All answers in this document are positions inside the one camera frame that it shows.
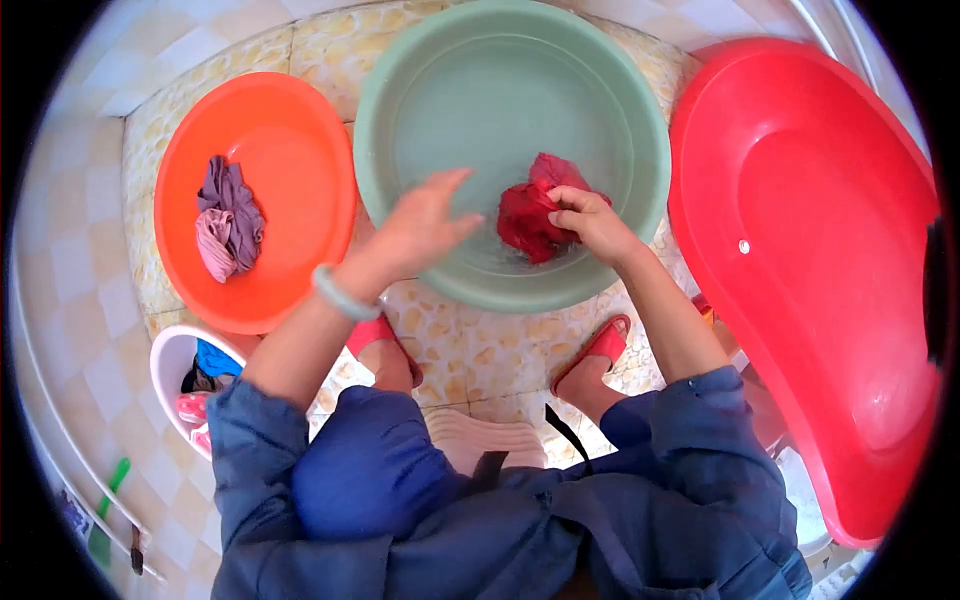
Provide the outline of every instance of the red slipper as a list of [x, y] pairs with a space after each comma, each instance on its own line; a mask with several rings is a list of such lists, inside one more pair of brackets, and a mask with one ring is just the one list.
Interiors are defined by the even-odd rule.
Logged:
[[580, 353], [574, 356], [573, 360], [567, 363], [566, 367], [553, 378], [553, 381], [550, 382], [550, 394], [560, 397], [560, 395], [557, 394], [557, 385], [561, 379], [573, 371], [574, 367], [580, 364], [580, 361], [582, 361], [585, 356], [606, 356], [610, 359], [611, 369], [613, 368], [617, 359], [619, 359], [623, 351], [627, 349], [627, 343], [623, 341], [620, 334], [613, 328], [613, 324], [617, 321], [624, 323], [626, 327], [625, 332], [630, 333], [630, 317], [627, 315], [616, 315], [607, 319], [607, 322], [600, 325], [600, 328], [587, 340], [587, 343], [580, 348]]
[[366, 348], [370, 342], [376, 342], [377, 340], [395, 341], [396, 344], [400, 346], [403, 355], [407, 357], [407, 362], [410, 363], [410, 374], [413, 375], [414, 387], [416, 388], [419, 384], [423, 383], [423, 371], [420, 370], [420, 365], [417, 364], [417, 361], [407, 352], [407, 348], [404, 348], [403, 344], [396, 338], [394, 329], [390, 326], [390, 322], [387, 321], [387, 315], [383, 313], [380, 313], [380, 316], [373, 321], [358, 323], [347, 339], [347, 349], [350, 351], [350, 354], [353, 354], [353, 358], [357, 358], [360, 355], [360, 350]]

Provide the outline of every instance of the knee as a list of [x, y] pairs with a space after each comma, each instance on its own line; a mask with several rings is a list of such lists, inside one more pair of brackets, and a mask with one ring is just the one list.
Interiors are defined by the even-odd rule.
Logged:
[[459, 475], [410, 397], [351, 390], [294, 465], [294, 506], [313, 540], [402, 538], [452, 500]]

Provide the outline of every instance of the red plastic tub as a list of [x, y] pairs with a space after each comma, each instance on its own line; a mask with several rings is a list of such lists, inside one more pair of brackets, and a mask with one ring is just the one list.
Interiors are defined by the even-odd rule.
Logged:
[[[211, 156], [239, 162], [263, 212], [252, 269], [218, 283], [197, 250], [197, 191]], [[187, 308], [233, 333], [266, 333], [311, 293], [320, 263], [343, 259], [356, 211], [347, 130], [309, 84], [251, 73], [217, 87], [183, 118], [160, 163], [154, 226], [160, 259]]]
[[924, 456], [932, 172], [894, 114], [816, 49], [736, 42], [670, 131], [668, 209], [690, 271], [776, 400], [830, 533], [878, 542]]

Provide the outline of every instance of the bracelet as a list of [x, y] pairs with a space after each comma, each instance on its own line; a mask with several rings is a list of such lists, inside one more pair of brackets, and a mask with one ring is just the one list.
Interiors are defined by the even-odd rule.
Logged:
[[326, 301], [354, 321], [373, 321], [383, 312], [383, 302], [379, 299], [375, 305], [368, 306], [345, 294], [330, 278], [330, 268], [326, 265], [314, 269], [313, 286]]

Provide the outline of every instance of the white plastic bucket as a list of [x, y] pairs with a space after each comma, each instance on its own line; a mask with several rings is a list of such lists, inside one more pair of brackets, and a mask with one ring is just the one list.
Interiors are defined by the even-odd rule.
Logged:
[[150, 348], [150, 377], [163, 412], [187, 443], [209, 461], [210, 453], [190, 441], [190, 430], [197, 424], [188, 423], [177, 414], [180, 384], [187, 372], [193, 368], [198, 339], [219, 348], [242, 368], [247, 366], [247, 359], [260, 344], [260, 338], [255, 335], [214, 333], [194, 325], [172, 325], [160, 331]]

